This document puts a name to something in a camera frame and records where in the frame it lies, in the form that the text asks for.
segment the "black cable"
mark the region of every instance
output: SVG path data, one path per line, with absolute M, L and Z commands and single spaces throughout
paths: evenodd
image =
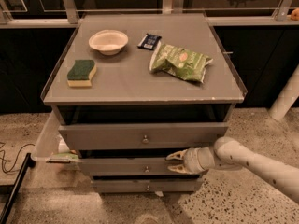
M 9 173 L 12 173 L 12 172 L 18 172 L 18 171 L 19 171 L 19 170 L 13 170 L 13 169 L 14 169 L 14 167 L 16 166 L 16 163 L 17 163 L 17 160 L 18 160 L 18 158 L 19 158 L 19 155 L 20 155 L 21 151 L 22 151 L 25 147 L 27 147 L 27 146 L 34 146 L 34 144 L 27 144 L 27 145 L 24 145 L 23 147 L 21 147 L 21 148 L 19 149 L 18 154 L 17 154 L 17 157 L 16 157 L 16 159 L 15 159 L 15 161 L 14 161 L 12 167 L 11 167 L 9 170 L 6 169 L 6 164 L 7 164 L 7 162 L 8 162 L 8 160 L 5 159 L 6 152 L 5 152 L 4 150 L 0 150 L 0 153 L 3 152 L 3 156 L 0 157 L 0 160 L 2 160 L 1 168 L 2 168 L 3 173 L 5 173 L 6 175 L 8 175 Z

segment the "white pole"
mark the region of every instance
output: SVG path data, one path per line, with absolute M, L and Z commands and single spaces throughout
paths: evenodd
M 281 120 L 292 104 L 299 96 L 299 65 L 293 72 L 286 86 L 281 91 L 280 95 L 269 109 L 270 116 L 275 120 Z

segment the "bowl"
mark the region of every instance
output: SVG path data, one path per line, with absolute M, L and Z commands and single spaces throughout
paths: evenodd
M 119 53 L 127 43 L 128 36 L 116 30 L 103 30 L 93 35 L 89 40 L 92 49 L 97 49 L 107 56 Z

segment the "green chip bag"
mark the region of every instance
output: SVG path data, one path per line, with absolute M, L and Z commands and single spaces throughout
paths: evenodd
M 165 71 L 183 80 L 203 83 L 205 67 L 212 61 L 212 58 L 204 54 L 159 43 L 151 57 L 149 70 L 152 73 Z

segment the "white robotic arm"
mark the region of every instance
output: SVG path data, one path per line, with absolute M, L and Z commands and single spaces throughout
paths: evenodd
M 299 203 L 299 169 L 254 153 L 233 138 L 222 137 L 211 147 L 189 148 L 170 154 L 166 159 L 182 161 L 169 169 L 185 174 L 243 166 Z

